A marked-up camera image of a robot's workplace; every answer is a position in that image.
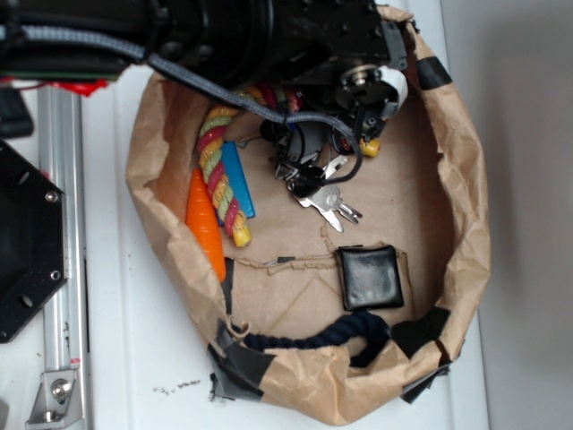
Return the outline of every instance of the white wall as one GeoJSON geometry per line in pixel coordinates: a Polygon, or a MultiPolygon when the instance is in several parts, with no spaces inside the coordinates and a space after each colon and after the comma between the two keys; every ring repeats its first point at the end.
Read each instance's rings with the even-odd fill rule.
{"type": "Polygon", "coordinates": [[[441,0],[486,151],[481,309],[492,430],[573,428],[573,2],[441,0]]]}

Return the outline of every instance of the orange carrot toy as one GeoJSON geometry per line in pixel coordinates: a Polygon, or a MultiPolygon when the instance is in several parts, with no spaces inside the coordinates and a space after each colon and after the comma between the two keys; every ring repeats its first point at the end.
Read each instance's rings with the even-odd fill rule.
{"type": "Polygon", "coordinates": [[[207,185],[205,185],[203,174],[198,168],[193,171],[191,176],[186,224],[195,235],[205,255],[209,257],[219,282],[223,282],[226,276],[223,243],[207,185]]]}

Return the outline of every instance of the gray cable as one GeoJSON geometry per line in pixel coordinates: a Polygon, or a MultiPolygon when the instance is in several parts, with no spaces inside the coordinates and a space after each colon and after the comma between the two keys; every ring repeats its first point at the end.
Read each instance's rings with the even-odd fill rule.
{"type": "MultiPolygon", "coordinates": [[[[60,27],[36,25],[24,25],[22,26],[22,30],[26,34],[26,37],[31,41],[97,47],[114,52],[121,56],[127,56],[137,63],[145,61],[150,67],[160,73],[165,74],[166,76],[189,85],[196,90],[206,92],[216,99],[221,99],[231,105],[249,110],[254,114],[262,116],[263,118],[268,119],[274,123],[293,124],[302,122],[319,122],[330,125],[331,127],[340,131],[340,133],[346,137],[351,147],[355,150],[357,157],[355,168],[344,179],[348,180],[354,176],[358,171],[360,164],[362,163],[362,153],[358,147],[358,142],[355,135],[353,134],[350,127],[348,127],[346,124],[334,116],[329,116],[320,112],[299,112],[284,116],[279,112],[275,112],[274,110],[259,105],[255,101],[241,97],[238,94],[235,94],[232,91],[229,91],[226,88],[223,88],[220,85],[217,85],[216,83],[191,72],[179,64],[173,63],[161,56],[158,56],[157,54],[151,54],[149,58],[145,59],[144,47],[133,44],[127,40],[108,36],[104,33],[89,30],[74,30],[60,27]]],[[[4,25],[2,25],[0,26],[0,40],[4,40],[5,38],[6,28],[4,25]]],[[[323,183],[325,185],[342,182],[340,179],[343,178],[330,179],[328,181],[323,181],[323,183]]]]}

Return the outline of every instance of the silver key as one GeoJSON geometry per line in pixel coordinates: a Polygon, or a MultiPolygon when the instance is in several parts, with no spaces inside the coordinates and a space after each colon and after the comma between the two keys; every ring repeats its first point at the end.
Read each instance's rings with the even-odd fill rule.
{"type": "Polygon", "coordinates": [[[335,159],[332,159],[329,164],[324,167],[324,177],[326,179],[330,178],[332,175],[337,173],[337,171],[346,164],[348,157],[344,155],[339,155],[335,159]]]}
{"type": "Polygon", "coordinates": [[[362,213],[355,210],[352,206],[342,203],[340,189],[336,185],[325,185],[312,196],[300,199],[299,202],[305,208],[314,206],[318,209],[325,220],[339,233],[344,232],[344,227],[342,227],[335,211],[340,212],[343,217],[355,225],[358,224],[358,220],[362,217],[362,213]]]}

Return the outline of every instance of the blue plastic piece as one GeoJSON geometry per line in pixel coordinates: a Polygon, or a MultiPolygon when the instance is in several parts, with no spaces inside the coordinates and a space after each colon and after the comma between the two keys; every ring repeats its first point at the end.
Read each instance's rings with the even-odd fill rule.
{"type": "Polygon", "coordinates": [[[247,218],[255,217],[257,214],[252,204],[251,193],[249,193],[249,187],[244,177],[243,166],[241,165],[239,153],[236,150],[234,142],[225,142],[223,145],[222,161],[227,176],[229,176],[229,184],[235,193],[235,198],[241,205],[241,210],[247,218]]]}

